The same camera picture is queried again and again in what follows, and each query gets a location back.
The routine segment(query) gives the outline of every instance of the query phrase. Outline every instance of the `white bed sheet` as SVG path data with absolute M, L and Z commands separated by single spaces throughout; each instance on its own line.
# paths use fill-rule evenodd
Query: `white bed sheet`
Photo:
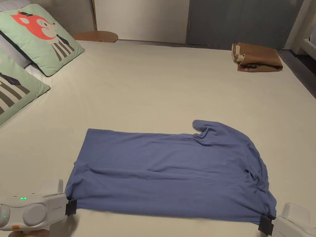
M 278 214 L 293 202 L 316 226 L 316 100 L 286 65 L 245 73 L 230 51 L 80 44 L 82 55 L 42 78 L 51 90 L 0 127 L 0 196 L 35 192 L 45 179 L 66 184 L 88 128 L 195 133 L 192 121 L 203 119 L 248 135 L 267 165 Z M 251 223 L 90 210 L 68 221 L 78 237 L 260 236 Z M 70 236 L 58 225 L 52 236 Z

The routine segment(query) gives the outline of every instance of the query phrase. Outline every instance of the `blue t-shirt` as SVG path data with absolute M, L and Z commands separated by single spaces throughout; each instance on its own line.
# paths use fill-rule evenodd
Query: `blue t-shirt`
M 200 134 L 89 129 L 66 187 L 84 209 L 258 224 L 276 215 L 268 174 L 243 133 L 195 120 Z

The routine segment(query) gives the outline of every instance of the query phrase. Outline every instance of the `green pillow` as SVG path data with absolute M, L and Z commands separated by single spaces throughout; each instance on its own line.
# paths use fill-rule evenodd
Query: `green pillow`
M 51 76 L 84 49 L 41 6 L 0 12 L 0 34 Z
M 0 125 L 49 89 L 0 49 Z

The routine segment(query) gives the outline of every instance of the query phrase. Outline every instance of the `floor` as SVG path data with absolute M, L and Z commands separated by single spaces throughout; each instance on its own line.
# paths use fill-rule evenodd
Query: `floor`
M 116 44 L 137 44 L 137 45 L 158 45 L 169 47 L 190 47 L 190 48 L 207 48 L 207 46 L 200 45 L 185 45 L 185 44 L 170 44 L 160 42 L 144 42 L 133 40 L 118 40 Z M 316 61 L 310 56 L 295 55 L 288 50 L 278 51 L 282 60 L 292 70 L 294 75 L 306 87 L 306 89 L 316 99 Z

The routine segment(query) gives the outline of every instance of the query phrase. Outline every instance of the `door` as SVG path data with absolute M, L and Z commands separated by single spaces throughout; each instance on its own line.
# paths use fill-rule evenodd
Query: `door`
M 187 43 L 230 50 L 244 42 L 282 49 L 304 0 L 191 0 Z

